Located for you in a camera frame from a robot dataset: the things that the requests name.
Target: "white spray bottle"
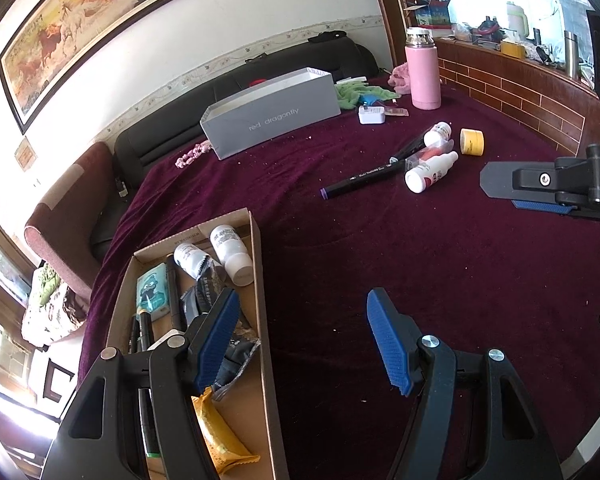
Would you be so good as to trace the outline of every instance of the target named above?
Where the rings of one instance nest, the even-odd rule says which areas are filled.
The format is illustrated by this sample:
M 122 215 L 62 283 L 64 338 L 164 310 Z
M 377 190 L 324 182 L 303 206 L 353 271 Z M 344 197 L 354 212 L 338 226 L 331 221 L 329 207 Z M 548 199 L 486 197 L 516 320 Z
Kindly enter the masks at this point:
M 422 193 L 427 187 L 432 186 L 444 177 L 456 160 L 458 160 L 457 152 L 432 156 L 426 162 L 422 162 L 416 168 L 407 171 L 404 175 L 404 181 L 414 193 Z

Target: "gray box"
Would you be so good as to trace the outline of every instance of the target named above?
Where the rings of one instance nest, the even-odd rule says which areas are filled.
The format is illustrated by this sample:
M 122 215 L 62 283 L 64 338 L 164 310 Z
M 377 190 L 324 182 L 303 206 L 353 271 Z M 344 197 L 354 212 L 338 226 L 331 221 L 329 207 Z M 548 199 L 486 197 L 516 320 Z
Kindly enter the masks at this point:
M 219 159 L 340 114 L 329 72 L 303 68 L 212 104 L 200 119 Z

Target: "kettle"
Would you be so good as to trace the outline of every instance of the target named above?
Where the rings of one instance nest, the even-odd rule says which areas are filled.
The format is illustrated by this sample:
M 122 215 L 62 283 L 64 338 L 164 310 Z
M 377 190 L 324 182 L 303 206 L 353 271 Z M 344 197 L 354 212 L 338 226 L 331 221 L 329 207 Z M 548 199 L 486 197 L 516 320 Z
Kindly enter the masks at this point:
M 507 2 L 507 17 L 509 18 L 509 28 L 515 30 L 520 38 L 528 38 L 529 20 L 526 18 L 524 9 L 513 2 Z

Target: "bed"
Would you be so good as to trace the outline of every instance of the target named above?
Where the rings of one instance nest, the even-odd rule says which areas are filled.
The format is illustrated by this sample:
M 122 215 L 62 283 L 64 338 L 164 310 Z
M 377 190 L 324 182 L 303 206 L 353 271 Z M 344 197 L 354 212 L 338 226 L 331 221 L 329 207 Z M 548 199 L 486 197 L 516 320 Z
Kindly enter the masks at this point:
M 104 347 L 133 252 L 248 207 L 262 232 L 291 478 L 388 473 L 410 402 L 390 386 L 366 322 L 375 286 L 452 348 L 502 349 L 565 459 L 600 414 L 600 223 L 517 210 L 483 194 L 478 174 L 487 161 L 558 156 L 525 126 L 449 88 L 439 110 L 416 110 L 409 98 L 398 103 L 410 117 L 363 126 L 346 112 L 224 161 L 209 153 L 183 169 L 174 164 L 178 155 L 157 164 L 96 278 L 80 377 Z M 437 121 L 451 123 L 456 146 L 460 128 L 483 130 L 485 155 L 461 156 L 420 195 L 396 176 L 320 197 L 321 187 L 384 163 Z M 441 478 L 454 476 L 455 437 Z

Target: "white plastic bottle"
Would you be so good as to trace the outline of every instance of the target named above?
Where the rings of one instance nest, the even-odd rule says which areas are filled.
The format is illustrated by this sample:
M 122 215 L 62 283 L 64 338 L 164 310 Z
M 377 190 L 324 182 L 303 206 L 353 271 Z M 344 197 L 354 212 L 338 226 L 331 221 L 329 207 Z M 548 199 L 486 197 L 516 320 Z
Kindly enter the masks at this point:
M 230 225 L 219 225 L 209 235 L 218 259 L 237 286 L 253 283 L 253 262 L 240 237 Z
M 194 244 L 188 243 L 180 244 L 176 247 L 176 250 L 173 251 L 173 259 L 175 262 L 194 280 L 200 279 L 202 263 L 206 256 L 211 258 L 211 256 L 202 249 L 197 248 Z M 213 262 L 220 279 L 224 280 L 226 277 L 224 267 L 215 260 L 213 260 Z
M 438 123 L 432 127 L 426 134 L 424 134 L 424 145 L 434 146 L 441 144 L 445 140 L 451 138 L 451 126 L 447 123 Z
M 404 181 L 414 193 L 422 193 L 427 187 L 432 186 L 444 177 L 456 160 L 458 160 L 457 152 L 432 156 L 426 162 L 407 171 L 404 175 Z

